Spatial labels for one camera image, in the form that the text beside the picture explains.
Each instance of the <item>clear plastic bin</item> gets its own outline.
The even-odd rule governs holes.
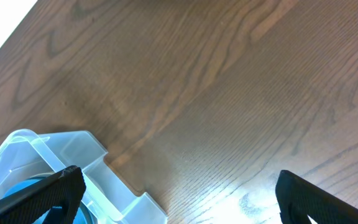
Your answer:
[[[87,131],[14,131],[0,147],[0,199],[19,182],[76,165],[86,184],[82,203],[98,223],[166,223],[167,215],[148,193],[136,197],[103,162],[106,154]]]

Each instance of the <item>wood grain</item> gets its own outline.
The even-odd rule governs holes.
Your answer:
[[[277,223],[289,169],[358,208],[358,2],[39,1],[0,50],[0,143],[87,129],[169,223]]]

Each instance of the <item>wooden table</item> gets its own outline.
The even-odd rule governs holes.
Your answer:
[[[169,223],[277,223],[289,169],[358,208],[358,1],[39,1],[0,49],[0,144],[86,129]]]

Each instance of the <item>blue round object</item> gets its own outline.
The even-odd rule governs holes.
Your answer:
[[[19,182],[18,184],[11,187],[4,195],[4,197],[7,197],[13,193],[16,193],[32,184],[37,183],[38,181],[44,179],[44,177],[35,177],[31,179],[27,179],[25,181]],[[49,211],[45,212],[41,217],[39,217],[34,223],[36,224],[42,224],[42,222],[45,220],[45,217],[47,216]],[[81,203],[80,208],[77,211],[77,214],[74,218],[74,224],[93,224],[92,217],[88,209]]]

